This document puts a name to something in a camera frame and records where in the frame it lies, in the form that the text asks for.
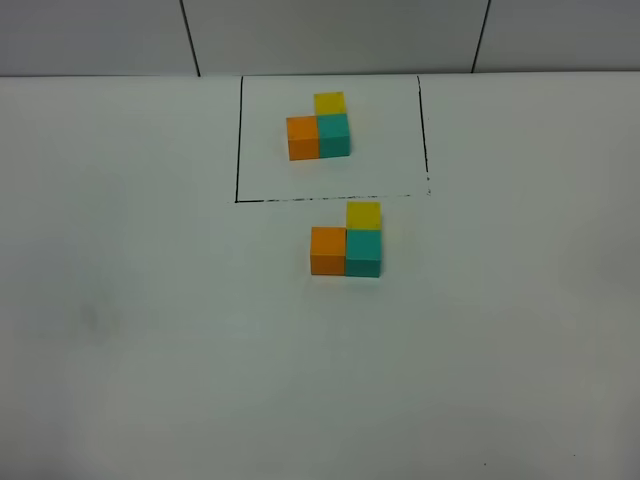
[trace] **orange cube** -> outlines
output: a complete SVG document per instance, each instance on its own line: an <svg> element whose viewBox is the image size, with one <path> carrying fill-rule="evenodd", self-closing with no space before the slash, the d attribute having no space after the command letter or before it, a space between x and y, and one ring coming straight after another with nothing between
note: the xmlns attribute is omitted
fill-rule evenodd
<svg viewBox="0 0 640 480"><path fill-rule="evenodd" d="M320 139L316 117L287 118L289 160L320 158Z"/></svg>
<svg viewBox="0 0 640 480"><path fill-rule="evenodd" d="M311 228L311 274L344 275L347 257L347 229Z"/></svg>

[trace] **block arrangement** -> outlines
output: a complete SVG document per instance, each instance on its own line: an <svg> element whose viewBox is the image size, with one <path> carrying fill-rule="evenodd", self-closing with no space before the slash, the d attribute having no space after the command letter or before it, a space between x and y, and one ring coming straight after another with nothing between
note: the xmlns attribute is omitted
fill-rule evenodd
<svg viewBox="0 0 640 480"><path fill-rule="evenodd" d="M311 229L311 274L379 277L382 216L378 202L347 202L347 228Z"/></svg>
<svg viewBox="0 0 640 480"><path fill-rule="evenodd" d="M348 157L351 133L344 93L317 93L315 116L287 118L289 160Z"/></svg>

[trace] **teal cube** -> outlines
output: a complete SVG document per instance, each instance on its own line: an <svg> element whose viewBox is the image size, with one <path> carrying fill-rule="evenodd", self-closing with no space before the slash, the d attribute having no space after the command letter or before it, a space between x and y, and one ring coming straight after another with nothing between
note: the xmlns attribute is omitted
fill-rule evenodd
<svg viewBox="0 0 640 480"><path fill-rule="evenodd" d="M382 265L381 230L347 230L347 277L379 277Z"/></svg>
<svg viewBox="0 0 640 480"><path fill-rule="evenodd" d="M351 135L346 113L318 115L320 158L351 155Z"/></svg>

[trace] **yellow cube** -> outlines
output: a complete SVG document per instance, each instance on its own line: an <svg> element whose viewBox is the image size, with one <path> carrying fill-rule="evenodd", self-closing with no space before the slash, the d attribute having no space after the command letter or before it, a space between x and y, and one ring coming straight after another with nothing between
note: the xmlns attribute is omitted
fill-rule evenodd
<svg viewBox="0 0 640 480"><path fill-rule="evenodd" d="M347 202L348 230L381 230L380 202Z"/></svg>
<svg viewBox="0 0 640 480"><path fill-rule="evenodd" d="M344 93L316 93L314 95L316 115L337 115L347 113L347 105L344 103Z"/></svg>

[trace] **block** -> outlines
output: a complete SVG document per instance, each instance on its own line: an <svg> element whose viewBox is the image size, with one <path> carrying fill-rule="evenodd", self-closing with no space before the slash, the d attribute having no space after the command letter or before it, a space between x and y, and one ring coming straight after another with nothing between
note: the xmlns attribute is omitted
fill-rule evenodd
<svg viewBox="0 0 640 480"><path fill-rule="evenodd" d="M380 230L380 202L347 202L347 229Z"/></svg>
<svg viewBox="0 0 640 480"><path fill-rule="evenodd" d="M320 142L316 117L287 118L289 160L320 158Z"/></svg>
<svg viewBox="0 0 640 480"><path fill-rule="evenodd" d="M351 135L347 115L319 115L320 158L347 157L351 154Z"/></svg>
<svg viewBox="0 0 640 480"><path fill-rule="evenodd" d="M346 255L346 228L313 227L311 229L312 275L344 275Z"/></svg>
<svg viewBox="0 0 640 480"><path fill-rule="evenodd" d="M347 105L344 102L344 93L316 93L314 95L316 115L335 115L347 113Z"/></svg>
<svg viewBox="0 0 640 480"><path fill-rule="evenodd" d="M382 231L347 230L347 277L379 277Z"/></svg>

